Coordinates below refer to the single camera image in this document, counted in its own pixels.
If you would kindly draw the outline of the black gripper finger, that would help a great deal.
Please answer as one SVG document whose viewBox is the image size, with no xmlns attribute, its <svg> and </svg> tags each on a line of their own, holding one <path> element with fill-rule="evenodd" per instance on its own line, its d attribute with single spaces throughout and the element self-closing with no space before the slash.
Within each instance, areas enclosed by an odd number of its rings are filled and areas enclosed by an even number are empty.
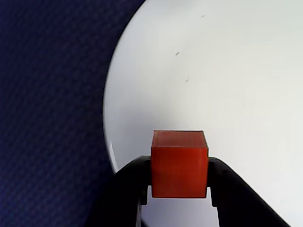
<svg viewBox="0 0 303 227">
<path fill-rule="evenodd" d="M 86 227 L 146 227 L 142 206 L 151 186 L 151 157 L 140 156 L 115 173 L 94 202 Z"/>
<path fill-rule="evenodd" d="M 207 186 L 221 227 L 289 226 L 235 171 L 211 157 Z"/>
</svg>

